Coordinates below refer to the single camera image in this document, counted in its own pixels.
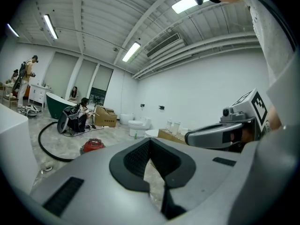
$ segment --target air vent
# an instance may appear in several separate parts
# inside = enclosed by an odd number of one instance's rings
[[[167,38],[165,41],[161,42],[160,44],[158,44],[155,48],[153,48],[150,52],[147,53],[147,57],[152,56],[153,54],[155,54],[156,52],[158,52],[159,50],[163,49],[164,47],[176,42],[180,40],[180,36],[178,33],[172,35],[171,37]]]
[[[56,216],[60,216],[73,199],[84,180],[71,177],[64,185],[44,204],[44,208]]]

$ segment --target person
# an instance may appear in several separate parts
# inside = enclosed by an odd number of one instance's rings
[[[21,80],[19,92],[18,92],[18,108],[25,108],[23,106],[23,97],[25,95],[30,77],[35,77],[35,74],[32,72],[32,66],[34,63],[38,62],[38,56],[34,55],[32,59],[27,60],[25,68],[25,76]]]
[[[78,115],[79,132],[84,132],[86,121],[88,119],[90,119],[93,114],[95,114],[95,112],[89,112],[89,110],[87,108],[88,102],[89,102],[89,100],[86,97],[81,99],[80,111],[79,111],[79,115]]]
[[[216,3],[233,3],[241,0],[211,1]],[[254,31],[267,61],[269,82],[270,85],[272,85],[292,57],[292,46],[279,23],[259,0],[244,0],[244,2],[249,7],[253,20]],[[273,105],[269,109],[267,120],[271,130],[276,130],[281,127],[279,116]],[[251,141],[251,137],[253,136],[249,134],[249,129],[244,129],[241,140],[247,143]]]
[[[72,92],[71,92],[71,96],[69,98],[69,102],[71,103],[76,103],[77,104],[77,87],[73,87]]]
[[[13,75],[11,76],[10,80],[11,82],[4,84],[3,86],[5,87],[5,96],[9,97],[10,94],[12,93],[12,88],[15,84],[15,82],[17,81],[18,77],[19,77],[19,70],[16,69],[13,73]]]

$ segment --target backpack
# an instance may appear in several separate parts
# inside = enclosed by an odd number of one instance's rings
[[[23,62],[19,70],[19,77],[23,78],[25,75],[26,75],[26,62]]]
[[[21,81],[26,76],[26,64],[27,64],[26,62],[23,62],[21,64],[21,68],[19,70],[19,77],[13,86],[13,91],[20,88]]]

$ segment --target red object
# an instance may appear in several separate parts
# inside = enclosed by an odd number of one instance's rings
[[[94,151],[94,150],[98,150],[101,148],[105,148],[104,144],[101,142],[100,139],[96,139],[96,138],[92,138],[89,139],[85,145],[83,146],[83,152],[90,152],[90,151]]]

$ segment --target cardboard box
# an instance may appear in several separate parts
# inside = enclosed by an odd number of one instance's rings
[[[181,134],[177,134],[176,136],[172,133],[167,132],[165,129],[160,129],[158,132],[159,138],[164,138],[166,140],[170,140],[172,142],[181,143],[186,145],[186,142],[184,141],[184,136]]]
[[[96,126],[109,126],[112,128],[116,127],[117,115],[114,114],[113,109],[97,106],[96,113],[99,115],[95,115]]]

